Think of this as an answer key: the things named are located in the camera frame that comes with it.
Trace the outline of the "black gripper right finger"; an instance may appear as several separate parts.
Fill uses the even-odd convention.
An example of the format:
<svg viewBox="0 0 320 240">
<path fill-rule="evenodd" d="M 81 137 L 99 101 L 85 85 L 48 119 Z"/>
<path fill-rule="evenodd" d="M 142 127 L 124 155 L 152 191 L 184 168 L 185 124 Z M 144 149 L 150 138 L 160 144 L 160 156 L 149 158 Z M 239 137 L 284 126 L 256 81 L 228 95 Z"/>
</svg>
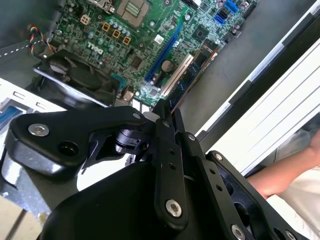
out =
<svg viewBox="0 0 320 240">
<path fill-rule="evenodd" d="M 203 153 L 197 138 L 185 131 L 179 109 L 173 113 L 173 124 L 187 179 L 189 223 L 204 239 L 304 239 L 221 153 Z"/>
</svg>

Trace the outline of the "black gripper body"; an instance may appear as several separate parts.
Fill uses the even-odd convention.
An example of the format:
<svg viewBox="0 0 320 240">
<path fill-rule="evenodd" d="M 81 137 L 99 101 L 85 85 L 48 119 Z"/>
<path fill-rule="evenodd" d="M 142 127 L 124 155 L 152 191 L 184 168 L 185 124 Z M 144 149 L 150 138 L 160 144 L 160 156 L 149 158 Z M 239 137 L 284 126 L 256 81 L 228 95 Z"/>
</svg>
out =
<svg viewBox="0 0 320 240">
<path fill-rule="evenodd" d="M 41 240 L 205 240 L 189 222 L 182 162 L 137 162 L 60 203 Z"/>
</svg>

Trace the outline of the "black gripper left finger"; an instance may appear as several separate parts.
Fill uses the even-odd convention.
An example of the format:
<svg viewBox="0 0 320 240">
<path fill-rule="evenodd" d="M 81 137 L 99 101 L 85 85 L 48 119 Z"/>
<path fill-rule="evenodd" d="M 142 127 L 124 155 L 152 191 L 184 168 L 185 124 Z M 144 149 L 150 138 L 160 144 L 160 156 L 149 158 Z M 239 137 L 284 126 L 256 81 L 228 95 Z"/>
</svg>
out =
<svg viewBox="0 0 320 240">
<path fill-rule="evenodd" d="M 9 124 L 1 186 L 49 218 L 64 200 L 131 164 L 166 161 L 183 168 L 166 100 L 148 113 L 118 106 L 23 114 Z"/>
</svg>

